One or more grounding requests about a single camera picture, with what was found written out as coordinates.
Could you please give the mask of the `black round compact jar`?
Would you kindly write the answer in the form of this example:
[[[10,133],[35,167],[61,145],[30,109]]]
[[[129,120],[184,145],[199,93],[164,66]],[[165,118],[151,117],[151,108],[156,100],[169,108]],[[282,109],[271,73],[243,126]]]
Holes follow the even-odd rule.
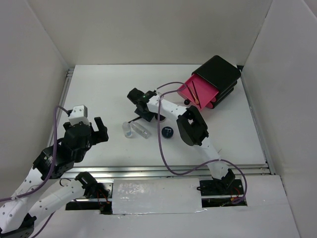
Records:
[[[156,114],[155,115],[155,119],[156,119],[156,121],[160,121],[160,122],[163,122],[163,121],[165,121],[166,120],[166,117],[164,117],[164,116],[159,116],[158,114]]]

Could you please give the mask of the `navy round jar letter F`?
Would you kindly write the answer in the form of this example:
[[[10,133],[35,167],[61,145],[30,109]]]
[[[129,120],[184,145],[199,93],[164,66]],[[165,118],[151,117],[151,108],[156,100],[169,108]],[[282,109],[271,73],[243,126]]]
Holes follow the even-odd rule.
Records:
[[[172,127],[170,126],[165,126],[162,130],[161,130],[161,135],[164,139],[171,139],[174,135],[174,130]]]

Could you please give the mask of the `long black makeup brush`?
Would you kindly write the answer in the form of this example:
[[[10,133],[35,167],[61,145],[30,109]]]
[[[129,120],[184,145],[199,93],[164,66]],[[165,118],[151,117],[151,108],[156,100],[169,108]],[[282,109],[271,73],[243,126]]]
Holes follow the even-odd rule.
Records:
[[[191,95],[192,99],[195,101],[195,97],[194,97],[194,95],[193,95],[193,93],[192,93],[191,88],[190,88],[187,84],[185,84],[185,86],[186,86],[186,88],[188,89],[189,94]]]

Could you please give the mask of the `pink rose-gold makeup brush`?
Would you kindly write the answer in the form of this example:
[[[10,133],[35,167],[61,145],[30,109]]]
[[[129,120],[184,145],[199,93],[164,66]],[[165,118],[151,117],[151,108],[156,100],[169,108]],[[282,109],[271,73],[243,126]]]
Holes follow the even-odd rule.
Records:
[[[193,92],[192,92],[191,89],[189,89],[189,92],[190,92],[190,94],[191,94],[191,96],[192,96],[192,98],[193,98],[195,104],[198,105],[198,104],[199,104],[199,100],[198,100],[198,99],[196,98],[196,96],[193,94]]]

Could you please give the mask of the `black fluffy powder brush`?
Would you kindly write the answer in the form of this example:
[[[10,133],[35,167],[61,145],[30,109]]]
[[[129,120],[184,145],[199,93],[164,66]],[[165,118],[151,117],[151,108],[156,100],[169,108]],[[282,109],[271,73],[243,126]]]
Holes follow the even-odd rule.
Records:
[[[134,119],[128,121],[128,123],[131,123],[131,122],[133,122],[133,121],[137,121],[137,120],[139,120],[139,119],[141,119],[141,117],[136,117],[136,118],[134,118]]]

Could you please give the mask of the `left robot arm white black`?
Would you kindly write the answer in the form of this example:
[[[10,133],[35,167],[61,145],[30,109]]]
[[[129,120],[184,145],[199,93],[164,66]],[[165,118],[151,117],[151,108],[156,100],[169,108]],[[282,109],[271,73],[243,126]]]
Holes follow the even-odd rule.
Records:
[[[64,137],[57,138],[53,133],[54,143],[45,148],[33,162],[29,174],[15,193],[8,199],[1,199],[0,236],[2,238],[28,238],[35,226],[44,218],[73,199],[108,198],[104,185],[97,182],[89,172],[80,172],[69,184],[58,191],[42,198],[42,194],[53,182],[79,163],[92,146],[108,141],[107,128],[100,117],[95,123],[82,120],[76,124],[64,123]]]

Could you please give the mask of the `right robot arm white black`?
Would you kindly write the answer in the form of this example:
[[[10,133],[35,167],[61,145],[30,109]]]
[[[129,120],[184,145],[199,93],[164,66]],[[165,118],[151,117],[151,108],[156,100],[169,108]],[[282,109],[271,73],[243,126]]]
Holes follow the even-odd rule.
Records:
[[[176,122],[182,141],[196,149],[215,180],[216,190],[227,194],[233,188],[235,175],[228,165],[220,160],[208,133],[208,126],[195,106],[185,107],[163,98],[154,91],[146,93],[132,89],[127,98],[136,105],[135,113],[146,120],[157,115]]]

